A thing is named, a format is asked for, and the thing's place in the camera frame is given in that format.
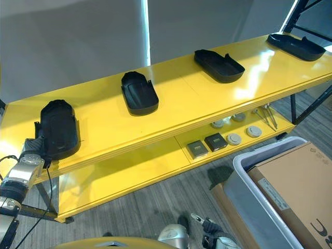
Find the white round puck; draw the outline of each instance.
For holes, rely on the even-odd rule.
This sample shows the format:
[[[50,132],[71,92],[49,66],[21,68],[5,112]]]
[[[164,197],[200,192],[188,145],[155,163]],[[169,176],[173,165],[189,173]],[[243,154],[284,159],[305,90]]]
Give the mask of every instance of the white round puck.
[[[259,137],[261,136],[261,129],[257,126],[249,126],[247,129],[247,134],[251,137]]]
[[[232,119],[236,122],[242,122],[245,119],[244,113],[238,113],[232,116]]]
[[[239,145],[241,141],[242,141],[241,137],[235,133],[230,133],[227,136],[227,142],[230,145]]]
[[[224,126],[224,121],[222,119],[220,119],[220,120],[217,120],[217,121],[211,123],[211,125],[213,128],[220,129]]]

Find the cardboard box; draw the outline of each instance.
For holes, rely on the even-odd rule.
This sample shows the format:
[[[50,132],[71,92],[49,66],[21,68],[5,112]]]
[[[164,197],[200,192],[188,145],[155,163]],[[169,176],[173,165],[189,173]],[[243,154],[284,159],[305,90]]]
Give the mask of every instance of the cardboard box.
[[[332,161],[317,147],[305,143],[248,175],[304,248],[332,248]]]
[[[220,210],[225,215],[228,224],[232,228],[233,234],[236,236],[239,246],[242,249],[259,248],[259,245],[244,223],[240,214],[237,212],[232,202],[227,198],[222,183],[219,183],[212,189],[212,195],[220,207]]]

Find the white label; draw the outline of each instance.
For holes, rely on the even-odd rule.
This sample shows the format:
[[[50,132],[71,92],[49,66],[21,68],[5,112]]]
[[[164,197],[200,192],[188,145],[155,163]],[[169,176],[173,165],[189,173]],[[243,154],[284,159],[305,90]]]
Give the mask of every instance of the white label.
[[[258,181],[259,185],[265,190],[265,192],[269,195],[272,201],[279,207],[279,209],[285,210],[289,209],[288,204],[281,197],[281,195],[276,191],[276,189],[269,183],[268,180],[262,178]]]

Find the gray carpet floor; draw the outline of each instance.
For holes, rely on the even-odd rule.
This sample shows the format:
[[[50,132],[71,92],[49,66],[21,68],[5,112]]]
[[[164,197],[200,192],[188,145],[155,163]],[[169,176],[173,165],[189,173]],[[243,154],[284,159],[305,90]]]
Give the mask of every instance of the gray carpet floor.
[[[305,92],[297,94],[297,110],[301,113],[314,99]],[[282,115],[291,118],[290,97],[272,103]],[[313,142],[332,158],[332,114],[320,106],[290,135]],[[71,224],[59,224],[42,220],[20,248],[44,249],[64,242],[100,237],[105,232],[114,236],[134,236],[156,239],[168,224],[176,223],[180,214],[195,212],[218,222],[227,232],[233,233],[218,208],[209,188],[224,181],[230,174],[234,156],[254,148],[273,143],[267,140],[238,153],[218,159],[196,169],[166,179],[144,189],[130,193],[114,201],[100,205],[74,216]],[[29,192],[25,204],[45,208],[36,187]],[[18,217],[18,229],[12,248],[36,222],[35,218]],[[202,248],[202,227],[190,222],[190,247]]]

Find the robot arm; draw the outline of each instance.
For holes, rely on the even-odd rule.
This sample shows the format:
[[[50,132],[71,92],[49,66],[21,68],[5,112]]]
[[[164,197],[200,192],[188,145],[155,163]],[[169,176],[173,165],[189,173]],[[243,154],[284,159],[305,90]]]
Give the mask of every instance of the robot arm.
[[[39,148],[36,148],[40,145],[40,139],[26,140],[19,162],[1,182],[0,249],[8,249],[11,246],[19,225],[16,218],[21,204],[44,166],[45,161],[38,155]]]

